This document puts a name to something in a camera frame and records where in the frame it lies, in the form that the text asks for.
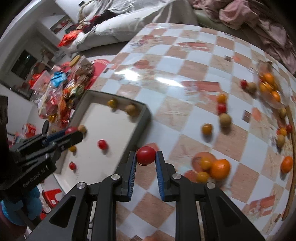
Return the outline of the red cherry tomato cluster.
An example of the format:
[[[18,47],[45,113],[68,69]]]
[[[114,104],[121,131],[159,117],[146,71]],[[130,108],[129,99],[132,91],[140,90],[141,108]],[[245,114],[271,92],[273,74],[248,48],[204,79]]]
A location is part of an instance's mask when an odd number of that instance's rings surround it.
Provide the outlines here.
[[[65,130],[65,135],[68,135],[68,134],[76,132],[76,131],[78,131],[78,129],[75,126],[71,126]]]
[[[156,159],[156,151],[149,146],[143,146],[136,152],[137,162],[140,165],[146,166],[153,163]]]
[[[218,103],[217,105],[218,114],[227,113],[227,105],[225,103]]]

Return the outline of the yellow tomato tray bottom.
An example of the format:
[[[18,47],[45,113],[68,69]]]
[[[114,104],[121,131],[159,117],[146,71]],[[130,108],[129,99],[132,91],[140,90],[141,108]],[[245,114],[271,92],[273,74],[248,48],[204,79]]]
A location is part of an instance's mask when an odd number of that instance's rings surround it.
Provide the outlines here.
[[[68,150],[71,152],[76,152],[77,148],[76,148],[76,146],[72,146]]]

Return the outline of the small longan tray left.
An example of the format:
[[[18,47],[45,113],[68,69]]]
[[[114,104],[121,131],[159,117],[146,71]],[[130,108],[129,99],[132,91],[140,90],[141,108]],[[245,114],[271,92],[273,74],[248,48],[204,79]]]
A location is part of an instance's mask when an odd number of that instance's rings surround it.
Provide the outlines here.
[[[79,125],[77,130],[83,134],[87,132],[86,127],[84,125]]]

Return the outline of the red gift box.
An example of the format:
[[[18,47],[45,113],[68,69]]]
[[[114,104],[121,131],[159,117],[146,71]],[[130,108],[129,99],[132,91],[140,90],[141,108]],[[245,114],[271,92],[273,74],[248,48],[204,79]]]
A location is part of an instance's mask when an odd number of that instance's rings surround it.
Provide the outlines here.
[[[61,189],[52,189],[49,191],[42,191],[40,200],[42,202],[42,212],[40,219],[43,220],[48,213],[62,200],[64,193]]]

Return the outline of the yellow tomato below orange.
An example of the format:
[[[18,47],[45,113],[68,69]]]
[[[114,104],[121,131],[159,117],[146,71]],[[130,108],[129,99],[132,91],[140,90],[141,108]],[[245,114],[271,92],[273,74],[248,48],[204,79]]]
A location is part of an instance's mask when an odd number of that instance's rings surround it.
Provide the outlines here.
[[[209,177],[210,176],[207,172],[199,172],[196,176],[196,182],[205,184],[208,182]]]

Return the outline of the orange near table edge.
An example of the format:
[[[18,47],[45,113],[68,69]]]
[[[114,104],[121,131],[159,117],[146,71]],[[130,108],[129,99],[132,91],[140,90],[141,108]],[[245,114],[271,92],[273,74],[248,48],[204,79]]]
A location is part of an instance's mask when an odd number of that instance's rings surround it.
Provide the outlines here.
[[[210,168],[210,177],[216,181],[226,179],[230,173],[231,164],[226,159],[219,159],[213,162]]]

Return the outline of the snack bags pile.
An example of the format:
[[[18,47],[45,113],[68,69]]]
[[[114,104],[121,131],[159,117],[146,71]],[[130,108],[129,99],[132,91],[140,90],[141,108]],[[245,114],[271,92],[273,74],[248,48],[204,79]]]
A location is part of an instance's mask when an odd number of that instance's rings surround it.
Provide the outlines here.
[[[94,73],[95,67],[84,55],[77,55],[69,63],[59,66],[49,82],[37,90],[34,102],[39,117],[61,128],[66,127],[71,112],[90,88]]]

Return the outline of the yellow tomato beside orange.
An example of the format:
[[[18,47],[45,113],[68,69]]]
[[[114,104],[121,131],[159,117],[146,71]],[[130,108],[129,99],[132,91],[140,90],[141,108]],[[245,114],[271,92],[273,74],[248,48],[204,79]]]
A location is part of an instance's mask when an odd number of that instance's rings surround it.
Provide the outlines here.
[[[211,159],[207,157],[202,157],[200,160],[200,167],[203,171],[208,171],[212,167],[212,161]]]

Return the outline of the curved wooden stick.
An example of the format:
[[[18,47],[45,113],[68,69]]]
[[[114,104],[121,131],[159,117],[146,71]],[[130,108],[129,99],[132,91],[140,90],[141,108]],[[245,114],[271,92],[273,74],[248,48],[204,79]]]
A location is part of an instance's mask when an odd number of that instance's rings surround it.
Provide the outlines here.
[[[289,163],[289,165],[291,166],[290,171],[292,171],[292,182],[290,186],[290,192],[288,195],[287,205],[282,214],[282,218],[281,218],[282,221],[287,219],[292,207],[294,196],[295,196],[295,125],[293,122],[292,112],[288,105],[286,107],[286,110],[287,110],[287,117],[288,117],[289,124],[292,126],[291,140],[292,140],[293,154],[292,154],[292,161]]]

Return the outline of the large orange on table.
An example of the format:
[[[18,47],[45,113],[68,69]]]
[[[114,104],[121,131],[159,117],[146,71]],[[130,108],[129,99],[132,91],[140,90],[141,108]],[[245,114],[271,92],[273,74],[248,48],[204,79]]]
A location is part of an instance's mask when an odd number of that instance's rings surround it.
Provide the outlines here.
[[[280,166],[281,172],[286,174],[292,170],[293,167],[293,158],[291,156],[286,156]]]

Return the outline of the brown longan in tray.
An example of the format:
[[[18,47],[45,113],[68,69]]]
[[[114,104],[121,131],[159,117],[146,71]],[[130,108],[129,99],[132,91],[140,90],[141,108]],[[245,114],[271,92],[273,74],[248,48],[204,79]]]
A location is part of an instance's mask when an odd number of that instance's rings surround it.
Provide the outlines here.
[[[134,104],[129,104],[125,107],[125,112],[129,116],[136,116],[137,115],[137,107]]]

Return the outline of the yellow cherry tomato right group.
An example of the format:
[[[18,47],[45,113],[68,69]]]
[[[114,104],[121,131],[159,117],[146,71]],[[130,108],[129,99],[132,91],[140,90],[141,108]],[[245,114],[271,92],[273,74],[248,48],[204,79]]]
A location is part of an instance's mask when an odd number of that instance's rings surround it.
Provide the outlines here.
[[[280,128],[280,134],[283,135],[283,136],[286,136],[287,135],[286,128]]]

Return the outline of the grey white bedding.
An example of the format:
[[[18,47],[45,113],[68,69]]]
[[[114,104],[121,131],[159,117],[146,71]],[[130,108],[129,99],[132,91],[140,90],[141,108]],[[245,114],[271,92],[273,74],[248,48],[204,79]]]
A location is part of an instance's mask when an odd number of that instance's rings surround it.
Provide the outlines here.
[[[147,24],[198,24],[188,1],[95,1],[92,13],[84,20],[104,10],[116,16],[95,25],[88,33],[79,33],[67,47],[69,53],[129,41]]]

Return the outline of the clear glass fruit bowl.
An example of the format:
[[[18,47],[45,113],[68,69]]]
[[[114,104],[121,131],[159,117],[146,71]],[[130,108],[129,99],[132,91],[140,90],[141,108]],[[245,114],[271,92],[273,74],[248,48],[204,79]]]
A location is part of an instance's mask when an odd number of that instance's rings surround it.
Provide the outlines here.
[[[287,80],[273,67],[271,61],[258,60],[254,70],[254,80],[260,97],[272,108],[281,109],[289,103]]]

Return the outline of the oranges inside bowl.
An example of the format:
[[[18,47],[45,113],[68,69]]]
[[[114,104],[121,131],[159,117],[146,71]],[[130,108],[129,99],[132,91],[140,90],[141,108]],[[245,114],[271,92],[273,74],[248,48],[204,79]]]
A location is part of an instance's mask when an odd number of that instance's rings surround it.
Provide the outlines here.
[[[281,101],[280,92],[272,73],[266,72],[259,75],[259,90],[261,94],[271,96],[276,102]]]

